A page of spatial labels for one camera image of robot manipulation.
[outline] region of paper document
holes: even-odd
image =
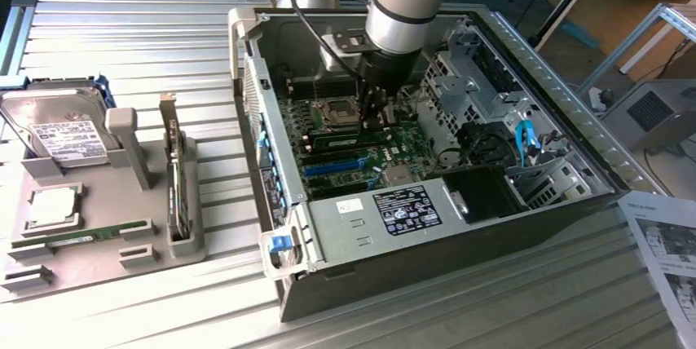
[[[696,201],[631,192],[619,200],[673,324],[696,346]]]

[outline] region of hard drive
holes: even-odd
[[[0,115],[31,157],[54,157],[65,168],[110,162],[119,149],[105,125],[114,100],[93,79],[34,82],[27,89],[0,92]]]

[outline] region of motherboard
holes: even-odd
[[[427,178],[434,156],[409,104],[395,108],[399,122],[373,133],[359,132],[354,96],[289,98],[279,106],[313,200]]]

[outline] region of blue pcie slot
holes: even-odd
[[[341,163],[329,164],[326,166],[307,167],[305,169],[305,176],[317,176],[317,175],[333,174],[335,172],[361,170],[363,168],[363,166],[366,165],[367,159],[369,158],[366,157],[363,159],[343,161]]]

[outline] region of hard drive label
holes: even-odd
[[[107,148],[93,121],[45,123],[31,127],[57,161],[107,156]]]
[[[443,223],[423,186],[383,192],[373,197],[387,231],[394,236]]]

